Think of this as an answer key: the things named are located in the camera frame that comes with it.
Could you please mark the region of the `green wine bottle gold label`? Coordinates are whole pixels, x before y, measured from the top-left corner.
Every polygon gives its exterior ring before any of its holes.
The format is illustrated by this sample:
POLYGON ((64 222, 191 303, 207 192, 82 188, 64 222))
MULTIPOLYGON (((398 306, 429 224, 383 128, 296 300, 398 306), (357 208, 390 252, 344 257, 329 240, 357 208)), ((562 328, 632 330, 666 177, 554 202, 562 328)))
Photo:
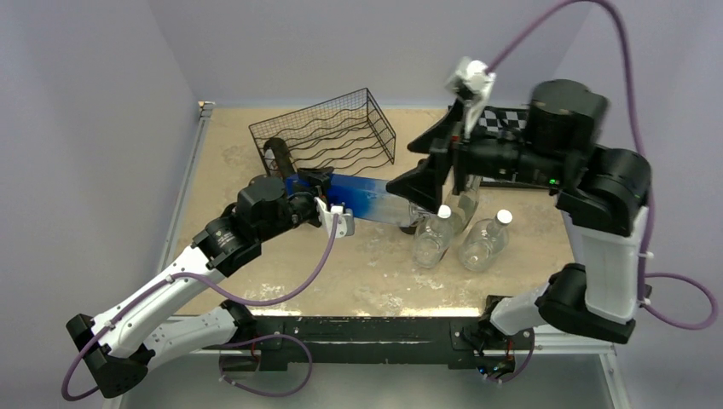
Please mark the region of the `green wine bottle gold label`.
POLYGON ((270 176, 285 179, 297 173, 290 149, 279 137, 269 138, 264 143, 263 161, 270 176))

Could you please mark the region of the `blue square glass bottle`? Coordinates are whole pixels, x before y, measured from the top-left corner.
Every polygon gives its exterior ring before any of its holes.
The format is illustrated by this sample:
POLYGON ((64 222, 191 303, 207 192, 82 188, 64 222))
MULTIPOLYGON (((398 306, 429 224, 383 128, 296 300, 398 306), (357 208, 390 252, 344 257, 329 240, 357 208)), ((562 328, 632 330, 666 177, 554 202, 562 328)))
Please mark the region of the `blue square glass bottle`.
MULTIPOLYGON (((408 202, 385 190, 387 181, 363 176, 347 176, 333 172, 329 193, 337 197, 338 205, 353 211, 356 218, 399 227, 408 221, 408 202)), ((299 171, 285 179, 289 193, 309 192, 316 189, 299 180, 299 171)))

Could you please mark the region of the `dark brown wine bottle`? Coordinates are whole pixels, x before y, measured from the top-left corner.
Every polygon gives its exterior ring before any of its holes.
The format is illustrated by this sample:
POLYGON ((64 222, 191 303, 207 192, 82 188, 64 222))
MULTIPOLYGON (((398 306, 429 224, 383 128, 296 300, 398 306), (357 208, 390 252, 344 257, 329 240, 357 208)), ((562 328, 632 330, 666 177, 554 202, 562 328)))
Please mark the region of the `dark brown wine bottle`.
POLYGON ((408 202, 408 221, 399 226, 405 234, 414 233, 425 212, 435 201, 434 175, 429 162, 428 158, 421 158, 411 170, 387 183, 389 193, 408 202))

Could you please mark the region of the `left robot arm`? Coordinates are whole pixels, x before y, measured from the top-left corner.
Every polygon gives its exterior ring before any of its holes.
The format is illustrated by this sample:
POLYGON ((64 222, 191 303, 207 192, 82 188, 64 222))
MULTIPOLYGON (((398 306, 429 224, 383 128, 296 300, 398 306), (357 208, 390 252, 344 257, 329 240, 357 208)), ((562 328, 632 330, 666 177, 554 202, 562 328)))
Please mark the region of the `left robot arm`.
POLYGON ((324 228, 330 241, 352 232, 354 217, 330 204, 325 189, 289 193, 277 177, 259 176, 211 220, 165 270, 102 314, 67 322, 78 348, 72 368, 85 364, 95 391, 114 398, 133 389, 153 369, 206 347, 256 348, 265 336, 251 313, 253 300, 223 293, 207 314, 171 322, 184 304, 221 283, 262 253, 263 242, 303 224, 324 228))

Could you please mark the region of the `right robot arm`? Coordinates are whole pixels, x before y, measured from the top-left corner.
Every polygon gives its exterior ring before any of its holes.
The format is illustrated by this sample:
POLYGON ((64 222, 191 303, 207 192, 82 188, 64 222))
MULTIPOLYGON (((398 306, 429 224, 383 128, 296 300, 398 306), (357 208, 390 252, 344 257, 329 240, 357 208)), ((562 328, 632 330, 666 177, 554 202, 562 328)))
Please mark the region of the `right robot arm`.
POLYGON ((648 293, 638 266, 651 212, 651 166, 639 153, 598 144, 608 105, 584 84, 549 80, 533 88, 523 129, 504 136, 478 127, 466 134, 466 107, 456 101, 408 144, 424 159, 386 186, 434 211, 448 178, 455 193, 469 176, 515 181, 546 188, 570 218, 569 239, 579 241, 575 260, 534 290, 485 309, 478 334, 491 347, 538 325, 620 344, 633 333, 648 293))

